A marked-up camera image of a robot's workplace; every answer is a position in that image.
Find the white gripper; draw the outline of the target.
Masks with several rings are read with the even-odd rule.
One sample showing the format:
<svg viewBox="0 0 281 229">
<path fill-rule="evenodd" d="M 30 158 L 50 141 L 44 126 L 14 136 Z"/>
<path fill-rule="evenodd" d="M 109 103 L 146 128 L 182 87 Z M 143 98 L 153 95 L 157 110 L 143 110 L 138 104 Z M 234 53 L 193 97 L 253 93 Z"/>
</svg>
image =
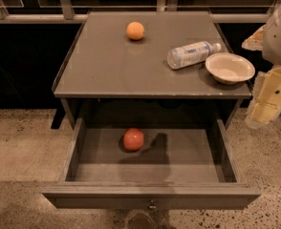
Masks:
<svg viewBox="0 0 281 229">
<path fill-rule="evenodd" d="M 252 89 L 245 122 L 250 128 L 259 129 L 281 114 L 281 4 L 266 25 L 244 40 L 242 48 L 260 51 L 265 60 L 275 64 L 267 73 L 257 74 Z"/>
</svg>

